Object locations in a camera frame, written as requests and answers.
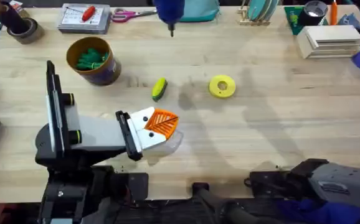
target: wooden table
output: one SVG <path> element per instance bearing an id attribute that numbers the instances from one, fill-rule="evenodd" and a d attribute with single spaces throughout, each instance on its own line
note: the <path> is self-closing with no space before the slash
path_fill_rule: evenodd
<path id="1" fill-rule="evenodd" d="M 360 69 L 347 58 L 303 60 L 282 7 L 261 27 L 240 26 L 237 7 L 221 7 L 215 21 L 176 25 L 173 38 L 157 16 L 111 24 L 100 37 L 123 71 L 106 87 L 89 84 L 65 61 L 70 44 L 87 35 L 60 33 L 59 9 L 27 10 L 45 29 L 43 39 L 21 45 L 0 35 L 0 202 L 39 202 L 47 182 L 45 167 L 34 162 L 35 136 L 47 122 L 47 60 L 80 114 L 115 119 L 118 110 L 155 106 L 179 115 L 176 151 L 103 162 L 147 172 L 151 199 L 187 198 L 194 181 L 209 182 L 219 195 L 248 197 L 243 179 L 251 170 L 292 168 L 312 157 L 360 167 Z M 351 12 L 360 19 L 354 6 L 339 6 L 338 17 Z M 218 74 L 235 80 L 233 97 L 209 94 Z M 169 85 L 155 103 L 159 77 Z"/>

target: cable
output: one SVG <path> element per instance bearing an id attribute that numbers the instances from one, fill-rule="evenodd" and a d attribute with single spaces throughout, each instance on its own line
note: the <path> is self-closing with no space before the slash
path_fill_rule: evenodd
<path id="1" fill-rule="evenodd" d="M 209 207 L 207 206 L 207 204 L 204 202 L 204 200 L 200 197 L 198 197 L 198 201 L 202 204 L 202 206 L 204 207 L 204 210 L 206 212 L 206 215 L 209 217 L 209 221 L 211 221 L 211 224 L 216 224 L 216 220 L 215 217 L 213 216 L 211 210 L 209 209 Z"/>

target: white device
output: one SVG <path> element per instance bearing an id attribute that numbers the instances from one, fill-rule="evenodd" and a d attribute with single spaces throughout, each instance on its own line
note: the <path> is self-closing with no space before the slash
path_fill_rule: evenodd
<path id="1" fill-rule="evenodd" d="M 305 26 L 296 39 L 303 58 L 352 57 L 360 51 L 360 34 L 351 25 Z"/>

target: blue drill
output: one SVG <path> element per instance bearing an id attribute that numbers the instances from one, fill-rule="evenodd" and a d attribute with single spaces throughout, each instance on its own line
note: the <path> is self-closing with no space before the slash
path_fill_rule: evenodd
<path id="1" fill-rule="evenodd" d="M 184 14 L 184 0 L 154 0 L 159 18 L 168 25 L 173 37 L 174 25 Z"/>

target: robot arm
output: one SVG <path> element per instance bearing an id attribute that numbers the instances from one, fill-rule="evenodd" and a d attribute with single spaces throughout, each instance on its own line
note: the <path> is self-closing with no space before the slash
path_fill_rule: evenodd
<path id="1" fill-rule="evenodd" d="M 138 161 L 143 150 L 169 139 L 178 117 L 153 107 L 132 114 L 116 112 L 116 120 L 80 116 L 72 93 L 62 93 L 52 62 L 47 62 L 49 122 L 36 137 L 36 163 L 46 166 L 49 179 L 39 221 L 72 218 L 80 223 L 95 213 L 104 198 L 144 200 L 148 174 L 117 174 L 96 163 L 127 153 Z"/>
<path id="2" fill-rule="evenodd" d="M 255 197 L 310 198 L 360 207 L 360 169 L 308 159 L 291 171 L 251 172 L 245 180 Z"/>

